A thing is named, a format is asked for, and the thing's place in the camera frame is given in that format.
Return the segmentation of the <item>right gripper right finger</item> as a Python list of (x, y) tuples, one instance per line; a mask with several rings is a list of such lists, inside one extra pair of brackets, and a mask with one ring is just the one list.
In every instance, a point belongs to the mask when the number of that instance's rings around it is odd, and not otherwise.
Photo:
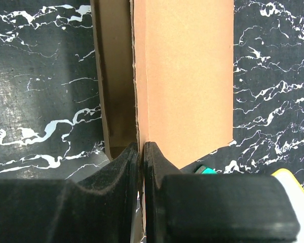
[(183, 173), (144, 146), (147, 242), (294, 242), (300, 223), (271, 175)]

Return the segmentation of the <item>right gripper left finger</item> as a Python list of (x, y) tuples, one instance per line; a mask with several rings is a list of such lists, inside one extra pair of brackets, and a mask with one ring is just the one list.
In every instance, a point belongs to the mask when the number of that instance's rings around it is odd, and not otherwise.
[(130, 242), (138, 148), (79, 181), (0, 180), (0, 242)]

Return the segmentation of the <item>large cardboard box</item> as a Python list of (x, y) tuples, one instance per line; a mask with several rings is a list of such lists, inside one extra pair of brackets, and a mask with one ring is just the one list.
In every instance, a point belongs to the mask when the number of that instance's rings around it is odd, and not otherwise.
[(181, 169), (233, 140), (233, 1), (91, 1), (105, 154)]

